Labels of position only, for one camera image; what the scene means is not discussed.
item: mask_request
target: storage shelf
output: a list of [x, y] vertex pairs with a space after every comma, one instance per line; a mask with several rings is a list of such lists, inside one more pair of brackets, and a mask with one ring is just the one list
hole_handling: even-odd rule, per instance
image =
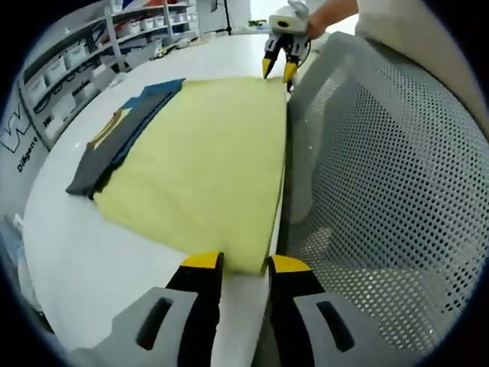
[[193, 40], [197, 37], [198, 36], [195, 31], [185, 31], [182, 33], [173, 34], [173, 41], [178, 41], [180, 38], [189, 38], [190, 40]]
[[158, 32], [158, 31], [162, 31], [163, 29], [167, 29], [168, 27], [166, 25], [162, 26], [162, 27], [157, 27], [157, 28], [152, 28], [152, 29], [147, 29], [146, 31], [140, 31], [138, 33], [135, 33], [135, 34], [128, 34], [127, 36], [124, 36], [124, 37], [121, 37], [121, 38], [118, 38], [118, 42], [121, 44], [123, 42], [126, 42], [126, 41], [129, 41], [129, 40], [132, 40], [134, 38], [138, 38], [138, 37], [141, 37], [141, 36], [144, 36], [146, 34], [150, 34], [150, 33], [154, 33], [154, 32]]
[[189, 21], [178, 21], [177, 23], [173, 23], [171, 26], [175, 27], [177, 25], [189, 24], [189, 23], [190, 23]]
[[104, 47], [99, 48], [97, 51], [92, 52], [86, 59], [81, 60], [80, 62], [76, 63], [74, 66], [70, 67], [67, 71], [65, 71], [63, 73], [63, 75], [60, 76], [60, 78], [55, 83], [50, 84], [46, 88], [46, 90], [43, 91], [43, 93], [39, 97], [39, 100], [37, 102], [33, 103], [34, 104], [34, 107], [37, 107], [39, 105], [39, 103], [43, 100], [43, 98], [47, 94], [49, 94], [50, 91], [53, 90], [53, 88], [55, 88], [56, 86], [59, 85], [59, 83], [63, 80], [63, 78], [65, 78], [66, 76], [70, 75], [73, 71], [76, 70], [76, 68], [80, 67], [80, 65], [86, 63], [87, 61], [90, 61], [93, 57], [96, 57], [96, 56], [100, 55], [101, 53], [107, 51], [111, 47], [112, 47], [111, 44], [107, 44]]
[[75, 44], [77, 41], [79, 41], [80, 38], [83, 38], [85, 35], [92, 33], [93, 28], [104, 20], [104, 18], [95, 19], [94, 21], [84, 24], [82, 27], [76, 29], [75, 31], [71, 31], [70, 33], [68, 33], [62, 40], [58, 41], [53, 46], [48, 48], [24, 68], [22, 72], [22, 81], [26, 83], [26, 81], [32, 79], [37, 71], [42, 69], [44, 65], [49, 63], [53, 58], [66, 50], [72, 44]]
[[186, 2], [177, 2], [176, 4], [168, 4], [169, 9], [189, 8], [191, 6], [192, 6], [191, 4], [188, 4]]
[[164, 13], [164, 6], [144, 6], [142, 8], [134, 8], [131, 10], [121, 11], [120, 13], [114, 14], [112, 20], [114, 24], [127, 21], [128, 19], [135, 18], [142, 15], [156, 15]]

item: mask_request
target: gray fabric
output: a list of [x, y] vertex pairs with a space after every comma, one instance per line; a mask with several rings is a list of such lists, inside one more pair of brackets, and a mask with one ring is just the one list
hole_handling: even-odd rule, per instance
[[289, 123], [284, 254], [376, 319], [392, 346], [431, 351], [489, 249], [478, 125], [421, 67], [341, 33], [296, 88]]
[[95, 190], [100, 189], [110, 178], [113, 171], [112, 161], [126, 142], [161, 102], [167, 99], [171, 92], [149, 92], [142, 101], [134, 107], [116, 128], [95, 149], [94, 143], [88, 143], [85, 153], [76, 170], [73, 182], [66, 192], [72, 195], [91, 197]]

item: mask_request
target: dark blue cloth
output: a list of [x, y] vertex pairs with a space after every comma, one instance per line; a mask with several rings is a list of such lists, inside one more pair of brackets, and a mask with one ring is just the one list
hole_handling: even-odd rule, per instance
[[161, 84], [154, 84], [152, 86], [146, 86], [143, 92], [138, 96], [129, 99], [123, 106], [122, 109], [132, 109], [138, 105], [138, 103], [149, 93], [149, 92], [171, 92], [171, 96], [168, 99], [164, 99], [161, 103], [141, 122], [139, 127], [134, 131], [134, 134], [129, 138], [128, 142], [124, 147], [117, 153], [112, 161], [112, 164], [120, 164], [124, 158], [128, 155], [132, 146], [139, 138], [139, 135], [151, 122], [154, 116], [172, 99], [181, 89], [182, 84], [185, 79], [172, 80], [170, 82], [165, 82]]

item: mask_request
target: white table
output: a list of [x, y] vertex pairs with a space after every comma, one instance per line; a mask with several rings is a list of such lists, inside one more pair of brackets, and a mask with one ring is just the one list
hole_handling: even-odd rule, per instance
[[[25, 210], [24, 242], [37, 298], [68, 350], [102, 341], [110, 333], [112, 318], [150, 288], [164, 287], [185, 257], [105, 220], [90, 200], [65, 193], [86, 143], [147, 85], [183, 77], [261, 77], [266, 39], [266, 35], [220, 37], [140, 65], [123, 83], [95, 98], [50, 152]], [[282, 56], [270, 76], [281, 76], [283, 66]], [[267, 295], [267, 276], [225, 279], [213, 366], [251, 364]]]

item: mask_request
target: yellow cloth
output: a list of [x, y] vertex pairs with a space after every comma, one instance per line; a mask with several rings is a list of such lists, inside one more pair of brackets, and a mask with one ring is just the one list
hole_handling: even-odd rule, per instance
[[103, 215], [187, 254], [222, 251], [258, 274], [283, 171], [279, 79], [187, 81], [94, 200]]

